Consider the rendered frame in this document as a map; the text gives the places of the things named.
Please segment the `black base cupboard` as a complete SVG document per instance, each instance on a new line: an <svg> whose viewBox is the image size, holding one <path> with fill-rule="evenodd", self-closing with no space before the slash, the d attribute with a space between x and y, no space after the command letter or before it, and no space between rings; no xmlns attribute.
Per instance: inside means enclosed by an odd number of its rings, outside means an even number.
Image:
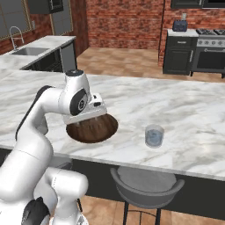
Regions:
<svg viewBox="0 0 225 225"><path fill-rule="evenodd" d="M197 39L197 37L167 35L163 59L164 74L186 76L190 74Z"/></svg>

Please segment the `clear glass of water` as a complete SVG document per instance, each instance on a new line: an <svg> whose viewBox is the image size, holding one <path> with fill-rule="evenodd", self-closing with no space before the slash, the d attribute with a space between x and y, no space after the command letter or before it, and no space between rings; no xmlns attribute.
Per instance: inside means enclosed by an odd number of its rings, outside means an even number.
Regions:
<svg viewBox="0 0 225 225"><path fill-rule="evenodd" d="M150 148L159 148L163 143L164 129L156 124L151 124L145 128L145 143Z"/></svg>

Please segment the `grey bar stool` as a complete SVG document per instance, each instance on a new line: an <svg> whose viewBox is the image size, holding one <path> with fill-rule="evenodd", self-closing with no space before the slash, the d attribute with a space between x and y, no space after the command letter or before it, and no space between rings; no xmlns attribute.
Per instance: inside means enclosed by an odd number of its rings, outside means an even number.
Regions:
<svg viewBox="0 0 225 225"><path fill-rule="evenodd" d="M120 166L110 169L120 197L124 200L123 225L127 225L130 205L155 209L155 225L160 225L161 210L169 205L183 188L185 181L172 173L147 171Z"/></svg>

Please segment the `silver tap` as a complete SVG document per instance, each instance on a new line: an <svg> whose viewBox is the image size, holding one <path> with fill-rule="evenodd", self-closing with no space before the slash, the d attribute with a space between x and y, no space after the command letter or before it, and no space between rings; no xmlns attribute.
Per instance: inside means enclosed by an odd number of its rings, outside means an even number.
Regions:
<svg viewBox="0 0 225 225"><path fill-rule="evenodd" d="M18 34L16 33L12 33L12 30L13 29L16 29L18 31ZM25 44L25 41L24 41L24 38L23 38L23 34L21 32L21 30L17 27L17 26L11 26L10 28L10 36L11 36L11 43L13 45L13 50L14 51L17 51L18 50L18 47L15 43L15 40L21 40L22 41L22 44Z"/></svg>

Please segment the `brown wooden ice bowl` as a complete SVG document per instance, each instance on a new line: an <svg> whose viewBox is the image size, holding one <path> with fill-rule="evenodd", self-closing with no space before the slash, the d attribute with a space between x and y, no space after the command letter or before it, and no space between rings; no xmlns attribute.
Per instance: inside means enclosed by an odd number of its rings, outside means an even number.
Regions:
<svg viewBox="0 0 225 225"><path fill-rule="evenodd" d="M105 114L66 126L67 134L82 143L98 143L111 138L118 130L119 123L111 115Z"/></svg>

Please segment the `black extractor hood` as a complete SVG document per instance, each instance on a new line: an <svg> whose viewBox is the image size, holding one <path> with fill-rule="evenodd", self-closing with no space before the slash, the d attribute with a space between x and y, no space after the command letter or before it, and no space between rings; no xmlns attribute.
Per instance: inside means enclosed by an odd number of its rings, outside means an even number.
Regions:
<svg viewBox="0 0 225 225"><path fill-rule="evenodd" d="M204 8L225 9L225 0L204 0Z"/></svg>

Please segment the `black wall cupboard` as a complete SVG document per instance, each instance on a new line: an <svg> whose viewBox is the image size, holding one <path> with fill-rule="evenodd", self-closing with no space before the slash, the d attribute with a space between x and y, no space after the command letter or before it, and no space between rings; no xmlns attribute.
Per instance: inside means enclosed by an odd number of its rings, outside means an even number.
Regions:
<svg viewBox="0 0 225 225"><path fill-rule="evenodd" d="M62 0L27 0L31 14L53 14L63 11Z"/></svg>

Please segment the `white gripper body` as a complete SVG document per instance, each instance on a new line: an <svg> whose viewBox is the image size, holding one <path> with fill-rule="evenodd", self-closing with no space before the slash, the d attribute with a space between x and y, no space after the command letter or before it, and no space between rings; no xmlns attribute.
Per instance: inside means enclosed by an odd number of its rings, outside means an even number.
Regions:
<svg viewBox="0 0 225 225"><path fill-rule="evenodd" d="M89 120L101 115L107 114L105 105L99 106L87 106L82 112L77 116L63 115L63 121L66 125L81 122L84 120Z"/></svg>

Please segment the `dark wall cupboard run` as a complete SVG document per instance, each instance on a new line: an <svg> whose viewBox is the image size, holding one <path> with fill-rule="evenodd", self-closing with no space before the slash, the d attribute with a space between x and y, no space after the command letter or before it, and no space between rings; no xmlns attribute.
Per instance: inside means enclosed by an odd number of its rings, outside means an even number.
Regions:
<svg viewBox="0 0 225 225"><path fill-rule="evenodd" d="M204 0L171 0L172 9L198 9L201 8Z"/></svg>

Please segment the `black stove with oven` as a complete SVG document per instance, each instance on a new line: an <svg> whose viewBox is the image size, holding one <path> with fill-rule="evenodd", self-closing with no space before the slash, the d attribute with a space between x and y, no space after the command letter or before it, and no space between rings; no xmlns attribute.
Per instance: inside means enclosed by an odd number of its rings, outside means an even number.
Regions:
<svg viewBox="0 0 225 225"><path fill-rule="evenodd" d="M191 74L219 73L225 78L225 29L197 29L199 35Z"/></svg>

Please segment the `steel sink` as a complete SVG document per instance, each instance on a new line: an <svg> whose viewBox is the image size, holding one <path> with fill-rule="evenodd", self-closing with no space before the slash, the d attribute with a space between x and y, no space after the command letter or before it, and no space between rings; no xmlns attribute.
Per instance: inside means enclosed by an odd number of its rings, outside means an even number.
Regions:
<svg viewBox="0 0 225 225"><path fill-rule="evenodd" d="M48 48L43 47L24 47L17 51L12 52L13 55L33 55L37 56L39 54L45 53Z"/></svg>

